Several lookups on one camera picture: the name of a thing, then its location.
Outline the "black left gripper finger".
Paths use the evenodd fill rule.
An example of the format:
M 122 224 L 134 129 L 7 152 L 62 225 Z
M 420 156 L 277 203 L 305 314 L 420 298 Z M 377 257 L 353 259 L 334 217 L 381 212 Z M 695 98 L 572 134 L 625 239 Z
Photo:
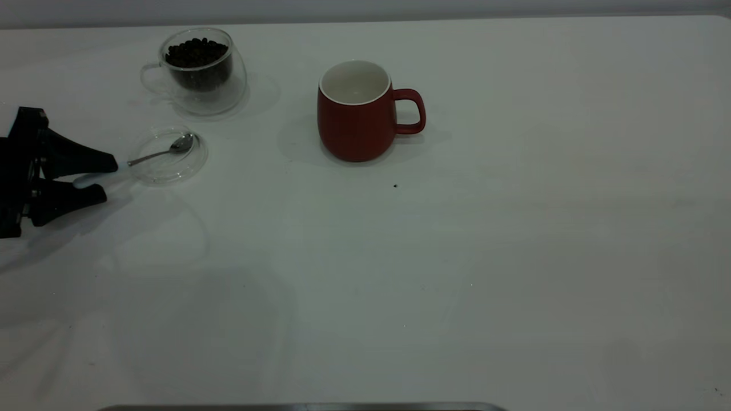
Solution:
M 107 201 L 103 187 L 93 184 L 78 189 L 73 184 L 37 184 L 31 189 L 30 219 L 35 227 L 83 208 Z
M 112 154 L 76 143 L 53 130 L 39 136 L 40 169 L 45 179 L 66 175 L 109 174 L 119 169 Z

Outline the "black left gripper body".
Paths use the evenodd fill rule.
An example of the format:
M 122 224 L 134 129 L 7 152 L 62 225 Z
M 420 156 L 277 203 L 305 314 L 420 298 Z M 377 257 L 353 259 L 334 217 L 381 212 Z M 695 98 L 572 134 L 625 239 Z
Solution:
M 38 171 L 39 134 L 48 128 L 44 109 L 11 112 L 1 148 L 1 238 L 20 237 L 21 221 Z

